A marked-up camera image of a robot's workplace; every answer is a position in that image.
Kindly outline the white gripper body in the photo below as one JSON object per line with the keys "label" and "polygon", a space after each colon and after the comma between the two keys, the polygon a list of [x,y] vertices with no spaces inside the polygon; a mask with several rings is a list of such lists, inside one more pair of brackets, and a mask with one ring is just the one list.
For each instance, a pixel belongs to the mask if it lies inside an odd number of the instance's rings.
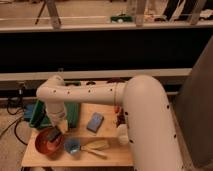
{"label": "white gripper body", "polygon": [[65,113],[51,114],[49,118],[51,124],[56,126],[62,133],[66,133],[68,131],[68,121]]}

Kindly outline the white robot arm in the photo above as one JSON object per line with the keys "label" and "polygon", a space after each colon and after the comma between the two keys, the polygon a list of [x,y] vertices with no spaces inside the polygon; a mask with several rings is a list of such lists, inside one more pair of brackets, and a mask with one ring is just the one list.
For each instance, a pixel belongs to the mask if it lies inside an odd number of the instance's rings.
{"label": "white robot arm", "polygon": [[184,171],[175,124],[162,84],[152,76],[137,75],[126,82],[66,86],[54,75],[37,88],[56,125],[67,102],[120,106],[124,110],[135,171]]}

